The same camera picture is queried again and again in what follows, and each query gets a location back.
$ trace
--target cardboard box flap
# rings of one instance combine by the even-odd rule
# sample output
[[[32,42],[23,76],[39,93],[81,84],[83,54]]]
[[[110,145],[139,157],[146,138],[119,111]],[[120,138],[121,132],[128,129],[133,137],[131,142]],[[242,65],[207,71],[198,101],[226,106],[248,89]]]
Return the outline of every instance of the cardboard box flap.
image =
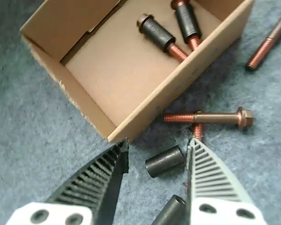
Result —
[[[95,28],[119,0],[46,0],[21,32],[60,61],[82,35]]]
[[[73,75],[60,62],[54,60],[25,36],[22,38],[30,47],[34,58],[47,70],[52,79],[60,85],[71,103],[83,112],[83,115],[96,127],[101,136],[107,138],[116,126],[75,80]]]
[[[202,7],[211,12],[216,18],[224,21],[230,13],[244,0],[196,0]]]

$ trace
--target black metal sleeve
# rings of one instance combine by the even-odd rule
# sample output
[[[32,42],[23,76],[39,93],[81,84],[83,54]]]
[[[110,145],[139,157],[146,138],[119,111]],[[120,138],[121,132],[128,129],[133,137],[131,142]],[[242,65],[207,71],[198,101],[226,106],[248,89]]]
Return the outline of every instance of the black metal sleeve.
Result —
[[[167,52],[168,46],[176,41],[175,37],[156,22],[151,15],[140,27],[140,32],[145,34],[163,52]]]
[[[146,169],[152,178],[155,178],[165,171],[184,164],[185,157],[179,146],[170,148],[145,162]]]
[[[185,2],[179,4],[176,8],[175,14],[186,44],[188,43],[189,37],[194,34],[198,35],[199,38],[202,37],[197,18],[190,4]]]
[[[184,215],[185,201],[179,196],[173,195],[153,221],[152,225],[178,225]]]

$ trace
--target gray carpet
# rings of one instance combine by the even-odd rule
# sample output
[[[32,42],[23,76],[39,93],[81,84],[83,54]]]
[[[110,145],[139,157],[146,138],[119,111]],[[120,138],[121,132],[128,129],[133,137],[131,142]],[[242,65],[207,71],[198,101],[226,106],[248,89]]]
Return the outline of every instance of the gray carpet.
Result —
[[[0,225],[16,208],[45,200],[110,146],[20,41],[20,26],[41,2],[0,1]],[[244,133],[206,125],[205,143],[271,225],[281,225],[281,42],[258,72],[245,72],[244,63],[280,15],[281,0],[257,0],[242,38],[166,110],[254,111],[256,124]],[[173,194],[185,196],[183,169],[151,179],[144,161],[175,144],[185,150],[189,135],[187,125],[156,119],[131,145],[115,225],[151,224]]]

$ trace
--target bolt thread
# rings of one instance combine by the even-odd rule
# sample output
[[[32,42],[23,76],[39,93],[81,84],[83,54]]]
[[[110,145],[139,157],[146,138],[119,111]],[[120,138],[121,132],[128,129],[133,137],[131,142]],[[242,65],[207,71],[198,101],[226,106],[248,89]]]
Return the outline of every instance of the bolt thread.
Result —
[[[193,124],[192,135],[201,142],[203,139],[203,124],[197,124],[197,123]]]
[[[268,52],[272,49],[275,41],[272,38],[267,37],[265,41],[259,46],[257,51],[252,55],[246,68],[248,70],[256,70],[261,62],[265,59]]]
[[[176,122],[176,123],[193,123],[192,114],[165,114],[163,116],[165,122]]]
[[[180,62],[183,62],[188,57],[188,54],[175,44],[169,45],[168,52]]]
[[[188,46],[194,51],[201,44],[201,40],[198,35],[192,35],[188,39]]]

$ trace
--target copper-coated bolt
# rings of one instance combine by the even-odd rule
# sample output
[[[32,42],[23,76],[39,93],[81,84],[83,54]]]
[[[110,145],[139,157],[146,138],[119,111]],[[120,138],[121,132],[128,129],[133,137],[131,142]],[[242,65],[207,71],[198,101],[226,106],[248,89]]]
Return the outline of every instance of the copper-coated bolt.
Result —
[[[170,53],[175,59],[182,62],[188,54],[175,45],[175,37],[154,20],[152,15],[142,14],[137,20],[140,33],[145,34],[164,53]]]
[[[170,6],[175,10],[184,42],[194,51],[201,44],[202,33],[189,0],[172,0]]]
[[[192,135],[201,142],[203,139],[203,124],[194,123],[192,125]]]
[[[239,107],[236,113],[165,114],[165,122],[237,124],[239,128],[251,127],[255,121],[252,111]]]
[[[261,43],[256,52],[252,55],[246,64],[246,69],[250,71],[256,70],[259,65],[264,61],[273,45],[281,38],[281,19],[276,24],[272,32]]]

